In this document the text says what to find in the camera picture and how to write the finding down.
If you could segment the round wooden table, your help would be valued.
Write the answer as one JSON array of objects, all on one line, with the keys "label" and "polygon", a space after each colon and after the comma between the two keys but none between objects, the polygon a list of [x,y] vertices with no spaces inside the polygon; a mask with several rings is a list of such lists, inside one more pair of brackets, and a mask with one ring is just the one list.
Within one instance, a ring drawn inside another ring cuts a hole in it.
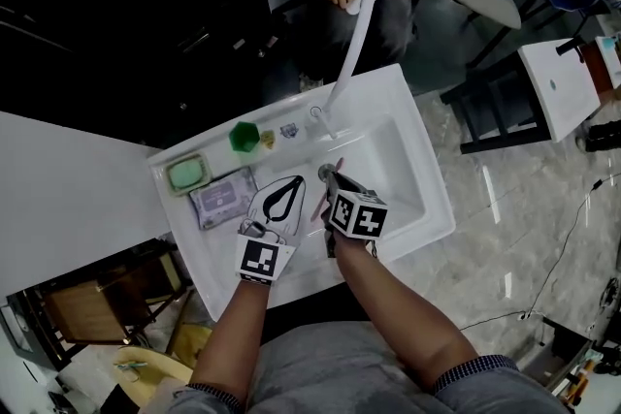
[{"label": "round wooden table", "polygon": [[[118,370],[114,365],[146,362],[135,370]],[[155,350],[124,346],[113,359],[112,371],[122,391],[139,407],[139,414],[163,414],[172,393],[190,380],[192,369],[173,357]]]}]

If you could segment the green soap bar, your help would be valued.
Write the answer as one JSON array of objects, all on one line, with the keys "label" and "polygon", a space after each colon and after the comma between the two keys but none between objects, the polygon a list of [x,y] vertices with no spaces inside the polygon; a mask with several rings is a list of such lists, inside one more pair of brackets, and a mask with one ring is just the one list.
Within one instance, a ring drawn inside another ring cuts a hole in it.
[{"label": "green soap bar", "polygon": [[205,175],[200,158],[189,158],[172,165],[168,170],[171,186],[176,190],[188,188],[200,182]]}]

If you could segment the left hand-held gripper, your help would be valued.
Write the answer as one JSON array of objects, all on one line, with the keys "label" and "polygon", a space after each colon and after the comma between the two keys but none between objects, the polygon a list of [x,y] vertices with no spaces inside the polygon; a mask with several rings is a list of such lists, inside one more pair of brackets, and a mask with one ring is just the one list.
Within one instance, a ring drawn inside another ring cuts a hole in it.
[{"label": "left hand-held gripper", "polygon": [[[237,235],[236,273],[255,283],[278,280],[299,246],[306,182],[301,175],[282,177],[254,195]],[[259,221],[268,221],[271,227]]]}]

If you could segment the green cup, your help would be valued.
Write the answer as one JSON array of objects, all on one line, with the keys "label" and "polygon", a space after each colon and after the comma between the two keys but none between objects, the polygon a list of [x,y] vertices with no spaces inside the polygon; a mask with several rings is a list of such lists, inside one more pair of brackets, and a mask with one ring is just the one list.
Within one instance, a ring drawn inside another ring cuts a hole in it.
[{"label": "green cup", "polygon": [[229,141],[234,151],[250,153],[260,143],[258,127],[251,122],[239,121],[230,131]]}]

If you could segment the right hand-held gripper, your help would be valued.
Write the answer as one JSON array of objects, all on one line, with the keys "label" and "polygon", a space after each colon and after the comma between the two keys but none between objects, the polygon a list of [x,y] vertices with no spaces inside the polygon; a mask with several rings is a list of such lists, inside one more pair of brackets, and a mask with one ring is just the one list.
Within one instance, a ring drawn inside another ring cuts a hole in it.
[{"label": "right hand-held gripper", "polygon": [[323,169],[326,200],[331,205],[329,224],[350,239],[379,240],[388,206],[368,189],[336,168]]}]

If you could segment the black faucet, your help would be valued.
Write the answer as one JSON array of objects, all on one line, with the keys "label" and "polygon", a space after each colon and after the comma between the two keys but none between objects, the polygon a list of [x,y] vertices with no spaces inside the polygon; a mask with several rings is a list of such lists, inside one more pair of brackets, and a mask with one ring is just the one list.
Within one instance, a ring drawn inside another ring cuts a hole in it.
[{"label": "black faucet", "polygon": [[584,63],[585,59],[581,49],[585,46],[585,41],[581,36],[575,36],[556,47],[556,52],[559,56],[562,56],[572,50],[576,52],[580,63]]}]

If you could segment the brown wooden chair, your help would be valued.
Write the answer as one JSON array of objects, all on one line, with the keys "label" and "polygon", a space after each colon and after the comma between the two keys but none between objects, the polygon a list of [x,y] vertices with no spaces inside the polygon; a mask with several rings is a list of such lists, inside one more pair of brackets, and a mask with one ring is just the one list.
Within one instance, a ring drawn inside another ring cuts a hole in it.
[{"label": "brown wooden chair", "polygon": [[185,293],[176,252],[152,239],[68,273],[44,287],[44,309],[69,343],[130,344]]}]

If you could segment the black metal sink stand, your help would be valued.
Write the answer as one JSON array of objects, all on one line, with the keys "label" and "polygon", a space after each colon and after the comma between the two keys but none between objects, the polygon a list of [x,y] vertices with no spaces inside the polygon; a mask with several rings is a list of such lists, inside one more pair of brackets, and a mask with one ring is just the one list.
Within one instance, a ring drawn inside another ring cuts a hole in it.
[{"label": "black metal sink stand", "polygon": [[471,140],[463,154],[549,141],[551,134],[534,85],[517,54],[468,74],[441,95],[465,123]]}]

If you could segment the pink toothbrush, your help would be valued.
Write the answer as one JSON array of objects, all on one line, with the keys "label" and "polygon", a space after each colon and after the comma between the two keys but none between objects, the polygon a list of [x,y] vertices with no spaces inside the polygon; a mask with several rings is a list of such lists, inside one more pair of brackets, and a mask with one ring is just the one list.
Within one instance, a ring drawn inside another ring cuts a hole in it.
[{"label": "pink toothbrush", "polygon": [[[343,166],[343,161],[344,158],[341,157],[336,165],[335,165],[335,171],[338,172],[340,170],[340,168]],[[317,204],[314,212],[312,213],[311,217],[310,217],[310,222],[313,223],[321,214],[322,210],[324,209],[324,205],[327,202],[327,192],[324,192],[319,203]]]}]

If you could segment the person's left forearm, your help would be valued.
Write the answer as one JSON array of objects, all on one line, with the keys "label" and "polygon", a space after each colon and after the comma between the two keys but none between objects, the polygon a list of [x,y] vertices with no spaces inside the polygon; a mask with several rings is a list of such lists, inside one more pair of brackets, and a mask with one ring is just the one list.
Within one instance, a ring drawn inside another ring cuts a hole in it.
[{"label": "person's left forearm", "polygon": [[244,404],[257,364],[270,288],[241,281],[199,355],[190,382]]}]

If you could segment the pale green soap dish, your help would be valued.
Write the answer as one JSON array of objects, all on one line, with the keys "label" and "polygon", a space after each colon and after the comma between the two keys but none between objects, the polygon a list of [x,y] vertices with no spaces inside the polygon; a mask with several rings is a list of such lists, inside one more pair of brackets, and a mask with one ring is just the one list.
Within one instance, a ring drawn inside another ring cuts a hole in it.
[{"label": "pale green soap dish", "polygon": [[[204,168],[204,172],[205,172],[205,175],[204,175],[203,179],[200,182],[198,182],[198,183],[196,183],[196,184],[194,184],[194,185],[192,185],[192,186],[190,186],[188,188],[184,188],[184,189],[181,189],[181,190],[174,189],[171,186],[169,178],[168,178],[168,170],[169,170],[169,168],[172,165],[174,165],[174,164],[176,164],[176,163],[178,163],[180,161],[183,161],[183,160],[189,159],[189,158],[193,158],[193,157],[200,158],[202,160],[202,162],[203,162],[203,168]],[[178,197],[178,196],[182,196],[182,195],[188,194],[190,191],[193,191],[195,189],[198,189],[198,188],[203,187],[206,184],[210,183],[212,181],[213,174],[212,174],[212,169],[211,169],[211,167],[210,167],[206,157],[201,152],[192,152],[192,153],[189,153],[189,154],[185,154],[185,155],[183,155],[183,156],[181,156],[179,158],[176,158],[176,159],[170,161],[169,163],[167,163],[165,165],[165,167],[164,167],[164,170],[163,170],[163,177],[164,177],[165,183],[166,183],[166,185],[168,187],[168,190],[169,190],[170,194],[172,196]]]}]

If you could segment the white gooseneck faucet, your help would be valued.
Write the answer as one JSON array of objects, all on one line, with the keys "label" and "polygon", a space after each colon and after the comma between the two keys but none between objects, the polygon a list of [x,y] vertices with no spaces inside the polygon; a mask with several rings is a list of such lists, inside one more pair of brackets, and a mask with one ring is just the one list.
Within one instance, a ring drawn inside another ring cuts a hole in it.
[{"label": "white gooseneck faucet", "polygon": [[336,140],[338,134],[331,127],[330,112],[353,77],[356,64],[366,40],[374,4],[375,0],[352,0],[345,8],[345,11],[350,16],[356,16],[356,23],[343,65],[326,103],[322,107],[314,105],[309,109],[310,123],[319,125],[332,140]]}]

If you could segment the round wooden stool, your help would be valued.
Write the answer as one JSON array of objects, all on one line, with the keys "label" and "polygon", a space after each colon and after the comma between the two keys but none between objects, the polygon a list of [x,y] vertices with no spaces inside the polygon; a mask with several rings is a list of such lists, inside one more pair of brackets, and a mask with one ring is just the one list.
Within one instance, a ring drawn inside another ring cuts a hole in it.
[{"label": "round wooden stool", "polygon": [[174,330],[166,353],[193,369],[211,334],[212,329],[209,327],[183,323]]}]

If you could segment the small white sink basin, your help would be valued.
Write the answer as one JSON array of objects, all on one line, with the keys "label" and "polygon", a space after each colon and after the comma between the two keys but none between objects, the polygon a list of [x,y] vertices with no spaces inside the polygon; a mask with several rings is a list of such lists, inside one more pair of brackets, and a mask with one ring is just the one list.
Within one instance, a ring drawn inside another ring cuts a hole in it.
[{"label": "small white sink basin", "polygon": [[517,50],[539,98],[551,140],[555,143],[573,132],[600,106],[588,67],[571,48],[559,55],[560,39],[523,46]]}]

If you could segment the white sink with drainboard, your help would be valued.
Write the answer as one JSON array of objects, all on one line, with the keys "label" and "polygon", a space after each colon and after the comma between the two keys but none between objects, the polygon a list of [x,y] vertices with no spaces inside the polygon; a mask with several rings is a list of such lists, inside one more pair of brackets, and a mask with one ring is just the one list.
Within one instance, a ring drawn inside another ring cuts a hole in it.
[{"label": "white sink with drainboard", "polygon": [[[233,121],[227,121],[152,156],[150,171],[166,212],[171,231],[198,294],[213,318],[221,316],[238,283],[235,267],[240,222],[231,219],[201,230],[195,208],[187,196],[172,196],[163,177],[167,163],[192,152],[201,152],[216,177],[248,167],[258,187],[291,175],[306,182],[306,196],[299,225],[300,244],[283,274],[274,283],[270,306],[297,301],[338,285],[341,274],[326,254],[323,226],[311,223],[325,187],[319,167],[336,165],[341,171],[377,192],[388,213],[377,257],[395,269],[413,251],[451,234],[455,220],[436,154],[402,68],[387,66],[355,76],[330,112],[332,140],[309,109],[322,107],[330,86],[299,94],[243,115],[243,121],[276,134],[272,150],[263,145],[250,153],[236,152],[229,141]],[[300,134],[285,139],[279,127],[296,123]]]}]

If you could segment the person's right forearm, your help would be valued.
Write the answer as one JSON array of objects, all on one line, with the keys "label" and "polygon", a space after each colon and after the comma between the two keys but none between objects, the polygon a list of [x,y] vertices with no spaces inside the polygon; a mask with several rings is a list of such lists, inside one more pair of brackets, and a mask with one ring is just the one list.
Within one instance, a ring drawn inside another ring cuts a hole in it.
[{"label": "person's right forearm", "polygon": [[339,233],[334,240],[337,264],[352,294],[421,388],[431,390],[443,374],[478,357],[459,329],[362,241]]}]

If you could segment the purple wet wipes pack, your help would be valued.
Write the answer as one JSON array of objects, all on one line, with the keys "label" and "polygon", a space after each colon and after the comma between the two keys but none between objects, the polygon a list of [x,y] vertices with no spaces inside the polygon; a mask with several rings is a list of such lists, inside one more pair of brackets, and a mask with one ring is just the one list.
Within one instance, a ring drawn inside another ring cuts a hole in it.
[{"label": "purple wet wipes pack", "polygon": [[191,191],[189,197],[195,208],[199,228],[209,230],[244,215],[257,191],[248,167]]}]

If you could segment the brown wooden cabinet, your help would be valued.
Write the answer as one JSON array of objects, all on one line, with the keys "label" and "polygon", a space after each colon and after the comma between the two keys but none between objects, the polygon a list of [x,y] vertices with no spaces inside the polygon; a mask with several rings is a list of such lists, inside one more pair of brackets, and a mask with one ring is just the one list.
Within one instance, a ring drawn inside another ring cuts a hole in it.
[{"label": "brown wooden cabinet", "polygon": [[601,102],[604,103],[611,99],[621,100],[621,86],[617,89],[612,87],[595,39],[593,42],[585,44],[581,51]]}]

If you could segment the black plastic drawer cabinet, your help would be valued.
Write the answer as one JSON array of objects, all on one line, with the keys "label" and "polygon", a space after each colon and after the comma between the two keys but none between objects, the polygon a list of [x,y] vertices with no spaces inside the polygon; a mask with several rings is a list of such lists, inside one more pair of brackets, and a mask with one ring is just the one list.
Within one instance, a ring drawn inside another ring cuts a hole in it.
[{"label": "black plastic drawer cabinet", "polygon": [[259,107],[267,0],[0,0],[0,111],[167,146]]}]

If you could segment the person's gray shirt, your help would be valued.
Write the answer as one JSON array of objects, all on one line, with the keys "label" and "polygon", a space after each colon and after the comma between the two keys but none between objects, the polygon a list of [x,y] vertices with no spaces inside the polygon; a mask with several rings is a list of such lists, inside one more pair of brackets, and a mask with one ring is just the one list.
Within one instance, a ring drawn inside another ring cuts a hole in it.
[{"label": "person's gray shirt", "polygon": [[260,350],[246,405],[198,383],[166,414],[569,414],[502,355],[481,356],[419,388],[371,323],[299,327]]}]

